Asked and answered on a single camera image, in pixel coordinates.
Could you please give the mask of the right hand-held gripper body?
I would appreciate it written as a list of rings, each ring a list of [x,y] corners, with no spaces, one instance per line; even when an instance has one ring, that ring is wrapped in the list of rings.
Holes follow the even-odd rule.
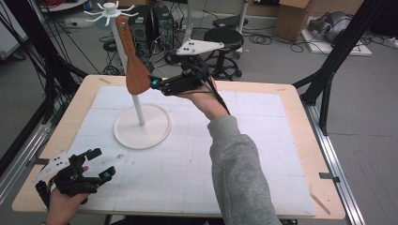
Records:
[[[179,63],[182,73],[161,82],[161,92],[166,96],[175,96],[180,93],[194,90],[209,80],[208,66],[201,58],[201,53],[213,52],[222,49],[222,42],[188,39],[171,59]]]

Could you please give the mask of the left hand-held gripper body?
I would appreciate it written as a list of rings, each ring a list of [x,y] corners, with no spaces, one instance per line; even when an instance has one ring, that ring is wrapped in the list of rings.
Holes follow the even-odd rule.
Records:
[[[32,179],[37,185],[44,178],[51,176],[62,194],[76,195],[82,193],[96,193],[97,187],[85,182],[84,169],[77,169],[73,165],[73,156],[68,156],[66,151],[61,151],[56,157],[50,159],[49,163]]]

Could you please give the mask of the wooden rice spatula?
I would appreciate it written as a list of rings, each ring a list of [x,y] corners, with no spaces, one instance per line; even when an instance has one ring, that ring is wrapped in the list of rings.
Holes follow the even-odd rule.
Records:
[[[125,55],[127,56],[126,85],[132,95],[140,95],[149,89],[150,72],[137,57],[128,19],[118,16],[115,25],[119,34]]]

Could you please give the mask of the white hook stand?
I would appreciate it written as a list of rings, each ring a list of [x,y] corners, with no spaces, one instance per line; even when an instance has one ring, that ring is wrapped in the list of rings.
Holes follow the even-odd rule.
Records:
[[[89,20],[90,23],[97,22],[105,18],[105,25],[110,25],[115,39],[115,44],[122,66],[127,71],[127,56],[125,55],[117,28],[115,19],[118,16],[125,18],[133,15],[127,9],[119,9],[119,2],[98,4],[100,12],[86,12],[91,16],[97,16],[96,19]],[[148,149],[160,144],[171,131],[171,119],[166,110],[155,104],[142,104],[139,95],[131,95],[133,106],[124,110],[115,120],[114,134],[116,139],[124,146],[131,149]]]

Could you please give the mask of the person's left hand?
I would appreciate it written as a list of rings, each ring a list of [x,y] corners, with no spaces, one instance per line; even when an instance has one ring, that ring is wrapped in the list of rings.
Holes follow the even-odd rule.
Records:
[[[50,196],[50,208],[45,220],[46,225],[68,225],[87,197],[87,193],[70,197],[55,188]]]

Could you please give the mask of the person's right hand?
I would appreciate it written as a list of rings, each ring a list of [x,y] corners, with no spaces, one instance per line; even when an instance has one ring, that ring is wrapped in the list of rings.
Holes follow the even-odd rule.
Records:
[[[178,96],[190,100],[207,119],[213,120],[228,114],[228,111],[217,100],[216,90],[217,84],[211,79],[211,82],[205,82],[201,87],[181,93]]]

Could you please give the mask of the black tape strip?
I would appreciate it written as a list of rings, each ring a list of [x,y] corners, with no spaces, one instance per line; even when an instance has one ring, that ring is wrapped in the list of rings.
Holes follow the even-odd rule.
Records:
[[[339,176],[334,176],[333,174],[331,174],[329,172],[320,172],[319,177],[321,179],[329,179],[335,184],[341,182]]]
[[[26,166],[33,167],[34,165],[47,165],[49,163],[49,159],[47,158],[34,158],[28,161]]]

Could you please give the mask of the white metal stand leg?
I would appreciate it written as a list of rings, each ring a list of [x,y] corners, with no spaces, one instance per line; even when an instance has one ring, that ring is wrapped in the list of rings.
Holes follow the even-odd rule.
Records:
[[[249,5],[250,0],[243,0],[243,4],[241,7],[241,11],[240,11],[240,15],[239,15],[239,23],[238,23],[238,27],[237,30],[238,32],[242,35],[242,29],[244,26],[244,21],[245,21],[245,16],[247,13],[247,8]],[[240,47],[239,49],[235,50],[235,56],[237,59],[240,58],[240,56],[242,55],[242,47]]]
[[[183,44],[191,39],[192,25],[192,0],[187,0],[187,25],[182,41]]]

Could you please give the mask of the black round stool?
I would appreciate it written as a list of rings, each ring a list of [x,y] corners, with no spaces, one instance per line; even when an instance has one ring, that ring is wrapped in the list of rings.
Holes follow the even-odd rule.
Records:
[[[218,55],[215,55],[215,51],[213,51],[205,59],[210,69],[210,75],[214,79],[232,81],[234,77],[242,76],[242,71],[237,63],[226,56],[244,44],[244,37],[237,30],[224,27],[212,28],[205,32],[204,41],[224,44],[223,48],[218,49]]]

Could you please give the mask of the black computer tower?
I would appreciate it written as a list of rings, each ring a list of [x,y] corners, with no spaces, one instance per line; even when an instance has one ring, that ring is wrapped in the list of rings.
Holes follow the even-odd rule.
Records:
[[[137,6],[129,11],[129,26],[136,42],[147,42],[151,37],[152,25],[149,6]]]
[[[174,17],[167,6],[152,8],[155,38],[161,49],[174,48]]]

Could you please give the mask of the black flat device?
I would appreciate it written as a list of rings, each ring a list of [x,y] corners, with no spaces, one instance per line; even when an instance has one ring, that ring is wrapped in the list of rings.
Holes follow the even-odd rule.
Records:
[[[235,15],[227,18],[215,20],[213,25],[216,27],[238,28],[240,25],[240,16]]]

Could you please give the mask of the white grid mat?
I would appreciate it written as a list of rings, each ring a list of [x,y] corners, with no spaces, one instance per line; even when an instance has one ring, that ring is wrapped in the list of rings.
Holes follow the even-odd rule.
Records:
[[[272,203],[281,218],[312,217],[314,203],[302,169],[287,111],[278,94],[223,90],[222,98],[258,148]],[[81,209],[94,213],[218,216],[209,148],[207,119],[192,103],[156,90],[140,96],[143,104],[162,107],[172,127],[159,145],[136,150],[115,137],[114,123],[132,104],[123,86],[103,86],[78,129],[70,154],[90,148],[101,151],[88,162],[87,176],[115,167],[115,176],[90,195]]]

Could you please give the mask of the person's dark clothing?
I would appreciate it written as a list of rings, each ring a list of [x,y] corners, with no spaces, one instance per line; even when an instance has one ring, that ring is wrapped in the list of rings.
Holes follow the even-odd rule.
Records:
[[[111,225],[225,225],[222,218],[128,216]]]

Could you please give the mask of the cardboard box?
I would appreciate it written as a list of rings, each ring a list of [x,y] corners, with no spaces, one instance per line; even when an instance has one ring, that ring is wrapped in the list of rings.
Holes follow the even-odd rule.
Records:
[[[296,41],[306,24],[313,0],[280,0],[274,35]]]

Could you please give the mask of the white round table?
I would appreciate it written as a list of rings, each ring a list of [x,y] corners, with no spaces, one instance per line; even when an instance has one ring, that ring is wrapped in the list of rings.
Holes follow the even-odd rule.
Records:
[[[42,12],[54,12],[81,6],[86,1],[87,0],[37,0],[37,4]]]

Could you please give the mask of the grey bag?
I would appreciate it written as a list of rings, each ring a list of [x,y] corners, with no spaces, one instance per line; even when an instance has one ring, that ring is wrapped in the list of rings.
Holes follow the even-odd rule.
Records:
[[[323,16],[310,20],[307,29],[316,31],[326,41],[333,42],[350,22],[351,18],[342,11],[326,12]]]

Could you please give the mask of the white foam board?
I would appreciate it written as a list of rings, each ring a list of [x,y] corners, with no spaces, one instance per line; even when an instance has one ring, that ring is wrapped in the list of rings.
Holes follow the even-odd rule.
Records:
[[[371,56],[372,52],[360,41],[354,46],[350,47],[351,51],[348,52],[345,45],[338,47],[331,46],[331,43],[326,41],[316,31],[309,31],[303,29],[302,32],[303,42],[307,45],[311,53],[330,54],[330,53],[347,53],[350,56]]]

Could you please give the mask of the thin wooden stick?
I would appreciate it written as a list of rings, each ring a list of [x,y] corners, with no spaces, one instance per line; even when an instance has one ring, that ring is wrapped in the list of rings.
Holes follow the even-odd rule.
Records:
[[[311,197],[325,211],[327,215],[330,215],[330,210],[313,193],[311,193]]]

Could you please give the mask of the aluminium rail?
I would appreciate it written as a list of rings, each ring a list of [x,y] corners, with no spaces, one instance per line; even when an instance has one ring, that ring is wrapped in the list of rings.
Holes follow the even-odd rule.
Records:
[[[320,146],[320,151],[329,169],[329,177],[336,187],[350,224],[366,225],[355,196],[345,177],[343,167],[334,150],[331,139],[327,134],[323,133],[321,127],[318,125],[320,113],[315,106],[303,104],[303,108],[307,113],[314,135],[318,141],[318,145]]]
[[[44,144],[50,131],[51,125],[38,124],[27,133],[22,145],[17,148],[15,157],[0,176],[0,205],[6,200],[29,163],[34,160],[34,155]]]

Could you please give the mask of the black metal frame strut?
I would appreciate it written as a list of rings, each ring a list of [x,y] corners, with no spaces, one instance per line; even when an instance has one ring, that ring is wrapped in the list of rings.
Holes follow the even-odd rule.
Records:
[[[35,59],[30,52],[30,48],[22,41],[21,36],[7,23],[0,13],[0,22],[26,50],[36,72],[45,79],[45,99],[41,109],[43,110],[43,120],[48,122],[54,115],[55,100],[61,97],[73,97],[77,92],[79,84],[72,75],[75,74],[79,78],[85,78],[87,73],[69,63],[59,54],[39,20],[36,11],[33,10],[27,0],[3,0],[3,2],[22,30],[24,30],[41,58],[41,60]]]
[[[376,16],[389,2],[390,0],[363,0],[353,20],[347,26],[342,37],[337,41],[320,69],[312,75],[293,83],[295,88],[300,88],[306,84],[309,85],[307,90],[300,95],[300,99],[308,105],[314,106],[318,97],[322,96],[318,125],[326,136],[328,136],[327,122],[333,78]]]

